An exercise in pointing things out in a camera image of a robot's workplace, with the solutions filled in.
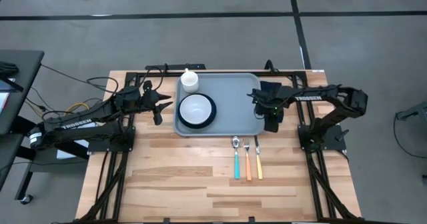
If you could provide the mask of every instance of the orange utensil handle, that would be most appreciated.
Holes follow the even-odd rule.
[[[252,181],[251,163],[249,162],[249,153],[246,152],[246,179]]]

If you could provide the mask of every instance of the teal utensil handle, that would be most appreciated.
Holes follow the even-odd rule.
[[[239,154],[237,151],[234,152],[234,179],[240,178],[240,168],[239,168]]]

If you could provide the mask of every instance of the yellow cable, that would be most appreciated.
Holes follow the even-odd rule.
[[[84,106],[86,107],[87,110],[89,110],[89,106],[86,103],[76,103],[70,107],[68,107],[68,109],[66,110],[66,112],[70,112],[70,110],[72,110],[74,107],[80,107],[80,106]]]
[[[38,112],[38,110],[36,110],[36,108],[34,108],[28,101],[25,101],[25,103],[30,106],[30,108],[32,108],[32,110],[35,112],[35,114],[37,114],[40,118],[41,118],[41,113]]]

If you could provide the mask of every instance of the caster wheel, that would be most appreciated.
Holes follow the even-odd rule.
[[[25,195],[25,197],[20,200],[22,205],[26,205],[28,203],[30,203],[33,200],[33,196],[32,195]]]

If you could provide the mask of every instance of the screen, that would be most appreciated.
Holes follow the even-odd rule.
[[[15,88],[10,86],[8,83],[0,80],[0,92],[14,92]]]

